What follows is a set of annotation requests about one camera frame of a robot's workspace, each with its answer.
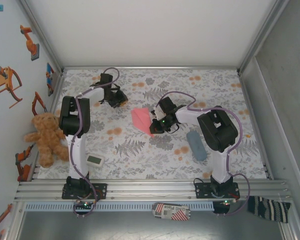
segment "floral mat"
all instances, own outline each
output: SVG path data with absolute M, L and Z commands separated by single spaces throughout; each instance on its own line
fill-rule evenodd
M 56 108 L 60 114 L 64 96 L 76 96 L 99 81 L 103 69 L 72 69 L 65 74 Z M 109 71 L 115 78 L 116 71 Z M 91 179 L 194 179 L 209 178 L 212 172 L 211 150 L 198 126 L 181 124 L 173 134 L 150 137 L 132 124 L 131 110 L 153 109 L 168 91 L 183 91 L 196 97 L 195 108 L 220 105 L 236 113 L 243 126 L 243 139 L 231 152 L 230 171 L 248 178 L 264 179 L 266 174 L 252 128 L 244 95 L 235 70 L 203 69 L 120 69 L 116 82 L 128 97 L 122 107 L 111 108 L 108 103 L 96 103 L 90 110 L 91 126 L 86 139 L 86 154 L 105 158 L 102 168 L 89 167 Z M 181 94 L 170 94 L 178 106 L 191 100 Z M 237 129 L 237 122 L 231 116 Z M 196 161 L 186 134 L 200 133 L 208 157 Z M 41 168 L 39 179 L 66 179 L 69 163 L 56 160 L 50 168 Z

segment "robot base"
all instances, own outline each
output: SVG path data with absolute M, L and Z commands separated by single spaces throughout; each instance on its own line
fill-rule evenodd
M 239 199 L 238 184 L 233 177 L 224 183 L 217 183 L 213 178 L 211 182 L 196 182 L 194 184 L 197 199 Z
M 106 183 L 93 183 L 92 184 L 97 195 L 97 200 L 106 199 L 107 197 L 107 184 Z M 93 190 L 89 184 L 82 178 L 74 179 L 68 176 L 66 184 L 62 189 L 62 199 L 78 200 L 78 199 L 95 199 Z

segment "teddy bear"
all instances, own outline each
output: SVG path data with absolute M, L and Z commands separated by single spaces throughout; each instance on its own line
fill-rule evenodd
M 59 118 L 51 112 L 45 112 L 34 116 L 31 122 L 37 132 L 25 135 L 24 141 L 36 142 L 41 167 L 49 168 L 54 164 L 53 154 L 56 154 L 62 161 L 69 161 L 68 147 L 60 143 L 60 140 L 66 137 L 59 129 Z

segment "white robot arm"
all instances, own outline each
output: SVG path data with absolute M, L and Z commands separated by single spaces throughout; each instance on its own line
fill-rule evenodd
M 198 117 L 202 114 L 207 114 L 211 111 L 190 111 L 186 106 L 179 109 L 176 113 L 176 119 L 181 124 L 193 124 L 200 126 Z M 212 177 L 219 183 L 225 183 L 230 179 L 230 175 L 227 171 L 227 154 L 228 146 L 224 149 L 223 152 L 220 151 L 211 151 L 211 160 L 212 160 Z
M 235 144 L 238 131 L 228 115 L 216 106 L 215 110 L 193 111 L 185 105 L 176 106 L 169 97 L 161 99 L 153 114 L 150 132 L 163 134 L 171 132 L 171 127 L 178 124 L 200 126 L 212 154 L 211 185 L 216 196 L 222 196 L 233 185 L 233 177 L 228 173 L 228 150 Z
M 78 102 L 73 96 L 62 99 L 59 126 L 65 134 L 71 160 L 69 176 L 62 190 L 63 199 L 86 198 L 92 193 L 85 149 L 91 124 L 90 108 L 97 102 L 107 102 L 112 108 L 116 108 L 128 100 L 120 87 L 114 84 L 115 81 L 112 75 L 101 73 L 99 82 L 80 94 L 81 98 L 76 97 Z

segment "teddy bear leg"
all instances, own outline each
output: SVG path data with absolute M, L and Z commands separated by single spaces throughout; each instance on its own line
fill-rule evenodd
M 43 168 L 50 168 L 54 164 L 51 149 L 47 146 L 40 146 L 39 150 L 39 164 Z
M 66 146 L 58 145 L 53 149 L 53 153 L 58 156 L 62 161 L 69 161 L 68 148 Z

